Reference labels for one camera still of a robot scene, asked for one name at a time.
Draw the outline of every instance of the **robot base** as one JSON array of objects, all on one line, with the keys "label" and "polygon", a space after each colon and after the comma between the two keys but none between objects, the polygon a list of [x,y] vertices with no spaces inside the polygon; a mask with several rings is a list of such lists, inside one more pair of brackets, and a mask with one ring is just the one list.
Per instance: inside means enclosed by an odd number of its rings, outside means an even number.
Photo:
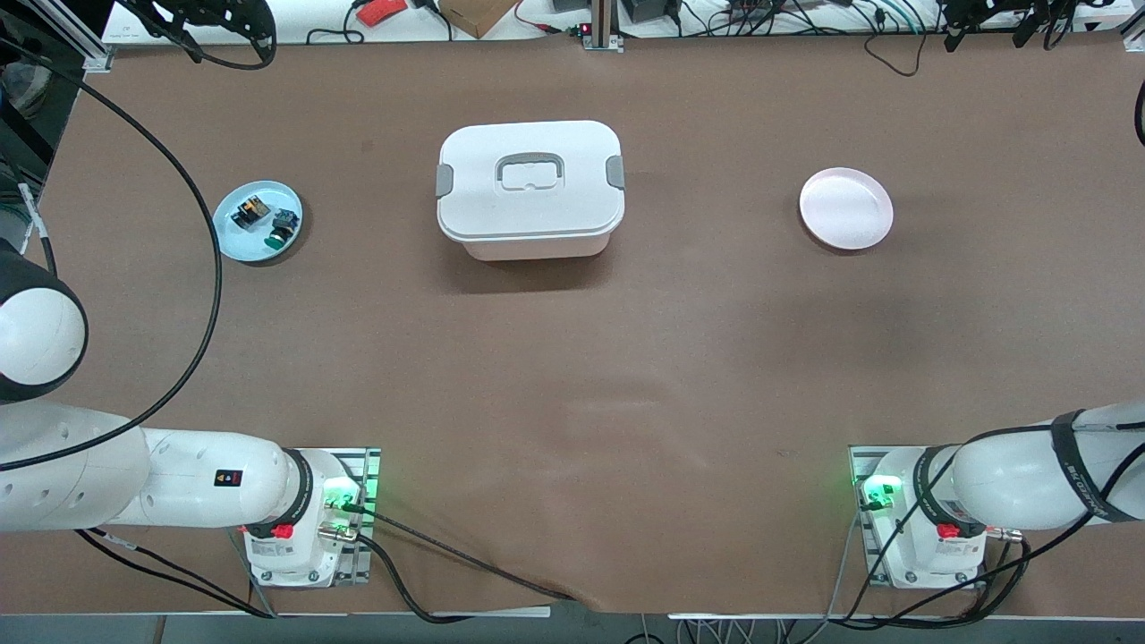
[{"label": "robot base", "polygon": [[[923,448],[851,447],[850,451],[858,503],[883,505],[879,510],[863,511],[863,541],[870,570],[917,500],[911,480]],[[879,570],[872,572],[871,583],[949,588],[977,576],[985,553],[985,534],[942,539],[925,515],[916,511],[894,537]]]},{"label": "robot base", "polygon": [[357,543],[318,536],[318,526],[334,524],[358,529],[362,517],[329,506],[330,501],[350,501],[372,509],[376,501],[377,449],[299,449],[314,473],[314,494],[289,539],[254,539],[244,535],[251,571],[261,586],[278,588],[329,588],[366,583],[369,551]]}]

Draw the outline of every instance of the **brown table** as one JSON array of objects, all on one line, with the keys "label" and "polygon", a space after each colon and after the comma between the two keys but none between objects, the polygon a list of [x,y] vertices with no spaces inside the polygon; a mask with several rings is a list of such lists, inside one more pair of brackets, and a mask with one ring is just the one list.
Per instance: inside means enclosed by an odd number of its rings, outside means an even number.
[{"label": "brown table", "polygon": [[[386,511],[595,610],[793,614],[827,604],[853,512],[847,445],[960,441],[1145,391],[1145,68],[1113,36],[1052,54],[933,42],[914,79],[853,38],[629,45],[284,48],[258,73],[124,53],[93,83],[210,203],[270,178],[311,218],[289,260],[227,262],[214,344],[151,425],[381,446]],[[875,46],[913,58],[910,38]],[[576,118],[624,150],[627,212],[602,256],[484,265],[440,233],[450,132]],[[894,198],[871,252],[834,254],[800,228],[803,181],[832,165]],[[87,97],[42,205],[92,322],[54,398],[134,414],[198,341],[203,222]],[[244,587],[219,531],[116,532]],[[432,610],[542,600],[388,542]],[[216,607],[69,533],[0,548],[7,613]],[[1084,531],[1003,612],[1145,618],[1143,549],[1140,526]],[[273,597],[397,610],[380,570],[363,589]],[[908,599],[876,591],[864,611]]]}]

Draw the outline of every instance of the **metal connector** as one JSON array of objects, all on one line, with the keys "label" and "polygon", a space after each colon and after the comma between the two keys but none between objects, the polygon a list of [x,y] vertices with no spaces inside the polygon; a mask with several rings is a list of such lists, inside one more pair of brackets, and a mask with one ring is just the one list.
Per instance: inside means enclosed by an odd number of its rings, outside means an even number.
[{"label": "metal connector", "polygon": [[322,524],[318,526],[318,536],[323,539],[331,539],[333,541],[345,541],[347,543],[353,543],[357,541],[357,529],[349,526],[339,526],[335,524]]},{"label": "metal connector", "polygon": [[990,539],[1000,539],[1009,543],[1021,543],[1026,535],[1021,534],[1021,531],[1010,529],[1010,528],[996,528],[990,526],[986,528],[986,536]]}]

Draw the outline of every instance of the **light blue plate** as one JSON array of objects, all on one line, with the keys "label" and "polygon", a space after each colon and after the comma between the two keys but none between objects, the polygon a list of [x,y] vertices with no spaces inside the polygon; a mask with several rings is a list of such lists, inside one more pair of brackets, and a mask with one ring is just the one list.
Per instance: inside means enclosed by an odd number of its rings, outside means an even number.
[{"label": "light blue plate", "polygon": [[[251,197],[262,199],[262,203],[270,207],[270,214],[255,221],[250,228],[243,229],[231,220],[230,215],[237,212],[238,206]],[[275,214],[279,209],[294,211],[298,214],[298,230],[286,241],[286,245],[273,249],[267,245],[266,238],[274,230]],[[254,181],[235,188],[223,197],[212,218],[215,233],[219,234],[219,249],[222,254],[238,261],[266,261],[286,252],[286,249],[291,248],[294,239],[298,239],[302,234],[305,220],[301,199],[298,198],[294,190],[277,181]]]}]

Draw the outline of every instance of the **black band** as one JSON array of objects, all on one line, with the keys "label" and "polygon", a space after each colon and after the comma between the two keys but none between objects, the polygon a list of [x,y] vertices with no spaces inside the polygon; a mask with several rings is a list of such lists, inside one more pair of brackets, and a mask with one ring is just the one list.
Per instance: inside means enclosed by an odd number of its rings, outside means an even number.
[{"label": "black band", "polygon": [[939,524],[950,524],[958,527],[958,536],[971,537],[978,536],[986,529],[986,526],[977,521],[964,521],[958,517],[946,511],[945,508],[934,498],[930,481],[930,466],[934,462],[934,457],[938,456],[940,451],[947,447],[954,447],[953,445],[935,445],[927,447],[923,450],[922,456],[918,461],[915,461],[915,496],[918,497],[918,509],[932,524],[935,526]]},{"label": "black band", "polygon": [[270,532],[274,528],[297,524],[302,518],[302,515],[306,513],[306,508],[310,504],[310,496],[314,494],[314,472],[310,471],[310,464],[307,463],[306,458],[297,449],[283,448],[283,453],[290,456],[294,461],[294,464],[298,465],[298,494],[294,496],[294,502],[291,503],[291,506],[277,519],[261,524],[247,524],[246,532],[255,539],[270,539],[274,536]]},{"label": "black band", "polygon": [[1101,488],[1089,476],[1089,470],[1085,468],[1085,463],[1081,458],[1081,451],[1077,449],[1077,437],[1074,435],[1073,429],[1074,421],[1082,411],[1084,409],[1063,414],[1050,424],[1053,453],[1058,456],[1058,465],[1061,466],[1061,473],[1065,474],[1069,487],[1073,488],[1074,494],[1077,495],[1077,498],[1090,515],[1114,524],[1136,521],[1137,517],[1118,510],[1103,498]]}]

